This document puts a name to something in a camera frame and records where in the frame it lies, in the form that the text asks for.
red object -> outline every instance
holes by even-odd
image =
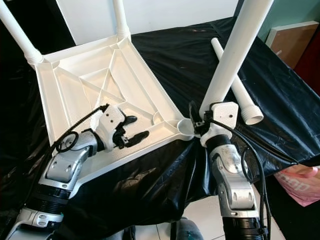
[[[294,71],[320,96],[320,28],[312,37]]]

black tarp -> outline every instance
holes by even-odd
[[[227,18],[132,36],[133,44],[184,116],[188,117],[191,100],[201,104],[217,67],[210,40],[218,37],[224,47],[234,22]],[[7,211],[21,203],[34,177],[33,167],[48,147],[35,73],[20,65],[9,70],[1,75],[5,82],[0,124],[3,226],[5,216],[15,213]],[[266,175],[288,167],[290,158],[319,164],[320,98],[259,39],[238,74],[265,119],[246,126],[239,117],[237,129],[254,139]],[[227,99],[234,96],[230,93]],[[234,140],[243,149],[243,144]],[[252,157],[248,161],[257,179]],[[188,203],[215,193],[210,161],[199,140],[178,140],[84,184],[70,200],[56,235],[92,240],[131,225],[178,220]]]

teal wall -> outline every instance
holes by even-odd
[[[273,27],[320,21],[320,0],[274,0],[258,34],[265,41]]]

black cable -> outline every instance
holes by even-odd
[[[243,169],[243,174],[245,176],[245,178],[250,182],[252,183],[253,182],[253,179],[251,177],[248,176],[248,173],[246,171],[246,166],[245,166],[245,157],[246,157],[246,153],[247,151],[250,150],[249,147],[247,147],[241,154],[241,167]]]
[[[260,162],[260,158],[258,156],[257,151],[254,149],[254,147],[251,145],[251,143],[236,129],[232,129],[231,127],[229,127],[229,126],[227,126],[227,125],[225,125],[225,124],[223,124],[221,122],[218,122],[216,120],[213,120],[212,118],[209,119],[209,121],[211,123],[214,123],[214,124],[224,128],[224,129],[230,131],[234,135],[236,135],[238,138],[240,138],[252,150],[252,152],[253,152],[253,154],[255,156],[255,160],[256,160],[256,163],[257,163],[257,166],[258,166],[258,169],[259,169],[259,176],[260,176],[260,189],[261,189],[260,207],[259,207],[260,224],[261,224],[262,227],[265,227],[265,224],[264,224],[264,203],[266,203],[265,205],[267,206],[266,207],[266,213],[267,213],[268,222],[269,222],[269,219],[271,219],[271,212],[270,212],[270,206],[269,206],[269,201],[268,201],[268,196],[267,196],[265,172],[264,172],[263,166],[262,166],[262,164]],[[271,230],[271,226],[270,225],[268,225],[267,228],[268,228],[268,231]],[[270,232],[267,235],[263,234],[263,236],[264,236],[265,239],[270,240]]]
[[[67,144],[64,146],[65,148],[63,148],[63,141],[61,141],[61,142],[59,142],[58,144],[57,144],[57,146],[55,147],[55,150],[58,152],[58,153],[65,153],[65,152],[67,152],[67,151],[69,151],[70,149],[72,149],[75,145],[76,145],[76,143],[77,143],[77,141],[78,141],[78,139],[79,139],[79,133],[77,133],[76,131],[71,131],[70,133],[69,133],[69,135],[67,135],[67,137],[70,137],[70,136],[74,136],[74,139],[68,139],[68,143],[69,143],[69,146],[67,146]]]
[[[58,146],[58,144],[60,144],[60,142],[66,137],[68,136],[76,127],[78,127],[80,124],[82,124],[85,120],[87,120],[88,118],[90,118],[92,115],[94,115],[95,113],[97,113],[98,111],[102,111],[103,113],[106,111],[106,109],[109,107],[109,104],[106,105],[101,105],[99,107],[97,107],[96,109],[94,109],[93,111],[91,111],[90,113],[88,113],[87,115],[85,115],[83,118],[81,118],[79,121],[77,121],[74,125],[72,125],[67,131],[65,131],[51,146],[50,148],[45,152],[43,159],[40,163],[40,166],[38,167],[36,173],[35,173],[35,177],[32,180],[31,186],[29,188],[29,191],[26,195],[25,201],[22,203],[22,205],[19,207],[19,209],[21,209],[23,207],[23,205],[28,201],[32,190],[35,186],[36,181],[39,178],[39,172],[40,170],[43,169],[45,164],[48,164],[48,161],[52,158],[52,153],[54,152],[55,148]]]
[[[248,132],[248,130],[244,127],[242,127],[241,125],[239,126],[240,129],[238,129],[238,131],[245,136],[247,139],[249,139],[251,142],[255,143],[256,145],[258,145],[259,147],[261,147],[262,149],[264,149],[266,152],[276,156],[277,158],[289,162],[289,163],[295,163],[295,164],[299,164],[299,162],[293,158],[290,157],[289,155],[278,151],[275,147],[271,146],[268,142],[266,142],[265,140],[263,140],[260,137],[251,137],[249,136],[249,134],[247,134],[246,132]]]

white wall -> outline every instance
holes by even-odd
[[[112,0],[56,0],[77,45],[112,36]],[[231,17],[238,0],[123,0],[132,34]]]

